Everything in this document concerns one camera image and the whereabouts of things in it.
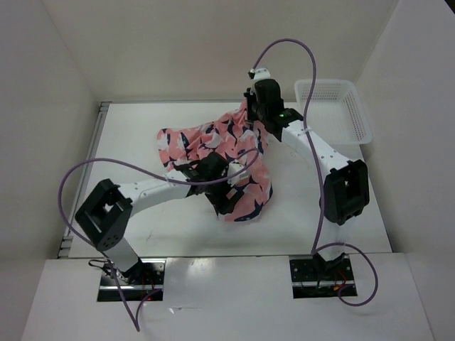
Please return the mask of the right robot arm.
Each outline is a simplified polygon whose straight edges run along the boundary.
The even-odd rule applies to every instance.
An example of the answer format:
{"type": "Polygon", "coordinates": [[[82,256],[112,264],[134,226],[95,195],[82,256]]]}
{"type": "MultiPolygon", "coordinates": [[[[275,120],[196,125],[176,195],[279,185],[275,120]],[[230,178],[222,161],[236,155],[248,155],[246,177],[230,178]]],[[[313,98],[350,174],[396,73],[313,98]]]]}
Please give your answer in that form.
{"type": "Polygon", "coordinates": [[[270,77],[247,88],[247,116],[302,158],[313,161],[318,178],[320,214],[311,248],[312,271],[318,280],[337,272],[344,257],[343,231],[370,202],[368,167],[337,152],[314,132],[308,122],[309,105],[302,113],[287,108],[278,82],[270,77]]]}

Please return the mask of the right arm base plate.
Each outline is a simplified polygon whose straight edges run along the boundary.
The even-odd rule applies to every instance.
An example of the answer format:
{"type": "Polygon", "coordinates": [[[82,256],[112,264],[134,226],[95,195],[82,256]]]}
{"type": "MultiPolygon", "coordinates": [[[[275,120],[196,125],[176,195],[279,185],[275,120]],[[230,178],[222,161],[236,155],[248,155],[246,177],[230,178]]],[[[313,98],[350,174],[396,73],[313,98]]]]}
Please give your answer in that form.
{"type": "Polygon", "coordinates": [[[291,287],[294,299],[356,297],[355,279],[348,255],[343,254],[327,264],[315,257],[289,258],[291,287]]]}

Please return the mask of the pink shark print shorts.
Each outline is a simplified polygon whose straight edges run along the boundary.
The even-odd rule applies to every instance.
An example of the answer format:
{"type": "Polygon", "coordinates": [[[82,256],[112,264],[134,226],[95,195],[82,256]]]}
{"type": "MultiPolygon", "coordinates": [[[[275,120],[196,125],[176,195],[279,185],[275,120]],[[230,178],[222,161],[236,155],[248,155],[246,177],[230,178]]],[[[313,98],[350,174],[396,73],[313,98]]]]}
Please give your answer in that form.
{"type": "Polygon", "coordinates": [[[247,120],[247,104],[242,102],[234,111],[227,112],[215,121],[192,128],[163,128],[156,135],[159,157],[164,167],[198,161],[212,151],[226,161],[236,160],[247,165],[254,156],[255,162],[245,171],[242,179],[229,192],[232,197],[241,194],[234,210],[224,216],[226,222],[245,222],[259,217],[273,195],[269,170],[262,161],[270,135],[259,121],[247,120]]]}

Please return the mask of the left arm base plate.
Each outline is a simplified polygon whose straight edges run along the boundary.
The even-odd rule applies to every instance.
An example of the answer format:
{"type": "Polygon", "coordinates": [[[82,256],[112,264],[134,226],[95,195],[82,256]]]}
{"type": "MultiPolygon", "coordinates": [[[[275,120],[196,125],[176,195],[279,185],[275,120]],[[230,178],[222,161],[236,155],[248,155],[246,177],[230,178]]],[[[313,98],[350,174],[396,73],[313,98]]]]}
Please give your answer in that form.
{"type": "Polygon", "coordinates": [[[162,301],[166,260],[143,259],[142,262],[143,267],[137,274],[125,277],[118,270],[112,272],[112,267],[106,261],[102,263],[99,259],[89,260],[89,266],[102,272],[97,302],[120,302],[122,300],[115,280],[119,282],[127,302],[162,301]]]}

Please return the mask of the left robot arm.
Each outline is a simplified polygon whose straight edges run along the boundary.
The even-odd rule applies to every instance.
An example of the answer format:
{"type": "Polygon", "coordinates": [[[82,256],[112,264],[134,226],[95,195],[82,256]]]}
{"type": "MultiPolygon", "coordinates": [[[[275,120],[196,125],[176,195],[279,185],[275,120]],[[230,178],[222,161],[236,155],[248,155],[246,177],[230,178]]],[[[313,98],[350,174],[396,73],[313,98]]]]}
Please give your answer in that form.
{"type": "Polygon", "coordinates": [[[235,186],[248,177],[237,162],[216,152],[200,161],[176,166],[159,176],[135,183],[100,181],[75,214],[75,220],[94,245],[117,269],[123,282],[136,283],[146,267],[124,236],[131,218],[143,211],[195,195],[204,195],[217,215],[234,211],[243,193],[235,186]]]}

